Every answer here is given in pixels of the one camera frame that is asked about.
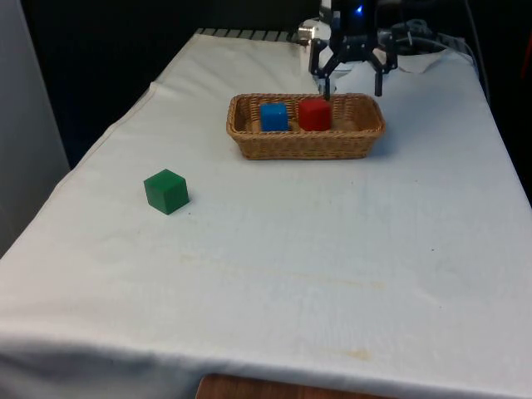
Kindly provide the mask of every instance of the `cube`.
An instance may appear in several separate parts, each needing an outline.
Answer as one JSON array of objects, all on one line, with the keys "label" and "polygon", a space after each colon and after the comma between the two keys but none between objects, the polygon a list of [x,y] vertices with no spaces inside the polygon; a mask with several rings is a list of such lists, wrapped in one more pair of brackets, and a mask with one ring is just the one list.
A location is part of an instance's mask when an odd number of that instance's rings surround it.
[{"label": "cube", "polygon": [[189,203],[185,179],[167,169],[144,180],[144,188],[148,204],[163,214],[171,214]]},{"label": "cube", "polygon": [[323,98],[299,102],[299,127],[306,131],[329,131],[333,125],[331,104]]},{"label": "cube", "polygon": [[262,104],[260,106],[262,131],[288,131],[288,110],[286,104]]}]

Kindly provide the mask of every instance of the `basket rim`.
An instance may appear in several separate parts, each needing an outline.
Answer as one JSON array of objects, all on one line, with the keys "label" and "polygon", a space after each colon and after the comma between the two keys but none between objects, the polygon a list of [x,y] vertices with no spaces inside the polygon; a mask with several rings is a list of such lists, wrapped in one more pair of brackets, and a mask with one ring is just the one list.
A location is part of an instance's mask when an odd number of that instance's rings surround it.
[{"label": "basket rim", "polygon": [[384,121],[384,117],[382,116],[381,109],[378,106],[377,102],[367,94],[362,93],[347,93],[347,94],[334,94],[331,96],[331,98],[364,98],[365,100],[369,101],[374,111],[377,113],[378,119],[381,122],[379,127],[377,129],[366,129],[363,131],[342,131],[342,130],[334,130],[331,129],[329,131],[270,131],[268,134],[264,134],[263,132],[249,132],[249,131],[238,131],[235,128],[234,118],[235,118],[235,108],[242,98],[247,97],[263,97],[263,98],[275,98],[275,99],[303,99],[303,98],[319,98],[323,97],[320,94],[274,94],[274,93],[249,93],[249,94],[238,94],[237,96],[234,96],[231,99],[231,102],[229,104],[229,110],[227,115],[227,132],[228,134],[238,140],[272,140],[274,138],[279,138],[279,136],[282,136],[283,138],[299,138],[302,135],[304,135],[306,138],[309,139],[319,139],[319,138],[353,138],[353,137],[374,137],[378,138],[381,135],[384,134],[384,131],[386,129],[386,122]]}]

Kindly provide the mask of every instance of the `cable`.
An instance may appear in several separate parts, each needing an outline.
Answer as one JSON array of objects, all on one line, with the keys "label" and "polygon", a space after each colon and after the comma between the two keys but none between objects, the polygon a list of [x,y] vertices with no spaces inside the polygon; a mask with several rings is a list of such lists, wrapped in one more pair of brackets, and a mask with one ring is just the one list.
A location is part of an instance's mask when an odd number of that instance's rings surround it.
[{"label": "cable", "polygon": [[[446,35],[445,33],[438,33],[438,36],[446,37],[447,39],[450,39],[452,41],[456,41],[457,38],[451,35]],[[476,60],[475,53],[473,52],[473,49],[470,47],[469,44],[467,44],[465,41],[460,40],[460,44],[463,45],[466,49],[470,57],[473,59],[473,64],[475,65],[475,72],[476,75],[479,76],[479,67],[478,67],[478,61]]]},{"label": "cable", "polygon": [[[475,60],[474,57],[472,57],[470,59],[466,54],[464,54],[463,52],[459,52],[458,50],[456,50],[455,48],[452,48],[451,46],[447,46],[446,44],[437,42],[436,40],[425,39],[424,37],[415,37],[415,36],[413,36],[412,40],[414,42],[430,43],[430,44],[433,44],[433,45],[436,45],[436,46],[439,46],[439,47],[442,47],[442,48],[446,48],[447,50],[451,50],[452,52],[455,52],[456,54],[458,54],[460,57],[464,58],[468,62],[471,62],[473,64],[473,66],[475,67],[475,69],[477,68],[476,60]],[[408,41],[409,41],[409,39],[407,37],[407,38],[404,38],[404,39],[399,39],[397,42],[401,43],[401,42],[408,42]]]},{"label": "cable", "polygon": [[479,34],[476,31],[475,19],[473,18],[473,12],[469,4],[469,0],[464,0],[465,9],[467,11],[467,17],[469,18],[471,29],[473,31],[473,37],[475,39],[476,50],[479,55],[480,71],[482,72],[482,80],[484,81],[484,94],[485,99],[488,101],[488,105],[491,105],[490,96],[490,83],[488,82],[488,74],[485,71],[484,57],[482,56],[482,49],[480,48]]}]

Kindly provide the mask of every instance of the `dark background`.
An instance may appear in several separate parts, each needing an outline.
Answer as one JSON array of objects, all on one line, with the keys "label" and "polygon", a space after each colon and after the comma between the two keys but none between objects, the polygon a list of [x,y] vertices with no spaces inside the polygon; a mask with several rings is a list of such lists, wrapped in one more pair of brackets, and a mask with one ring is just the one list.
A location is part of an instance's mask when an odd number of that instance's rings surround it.
[{"label": "dark background", "polygon": [[[288,30],[315,17],[319,0],[23,0],[57,124],[74,166],[122,117],[198,27]],[[530,0],[470,0],[490,79],[492,111],[532,199],[526,136],[531,75],[520,78]],[[462,0],[406,11],[474,47]],[[383,26],[397,12],[380,16]]]}]

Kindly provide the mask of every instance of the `white cloth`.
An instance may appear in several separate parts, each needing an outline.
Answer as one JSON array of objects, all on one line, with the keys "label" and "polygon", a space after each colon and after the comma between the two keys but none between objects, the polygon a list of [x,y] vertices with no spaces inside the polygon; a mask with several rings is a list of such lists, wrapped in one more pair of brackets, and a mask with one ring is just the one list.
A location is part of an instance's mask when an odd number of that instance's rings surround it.
[{"label": "white cloth", "polygon": [[[532,396],[532,213],[471,65],[394,71],[365,160],[244,160],[229,99],[315,90],[297,54],[194,37],[63,180],[0,262],[0,397],[187,398],[211,372]],[[171,216],[142,184],[164,168],[192,199]]]}]

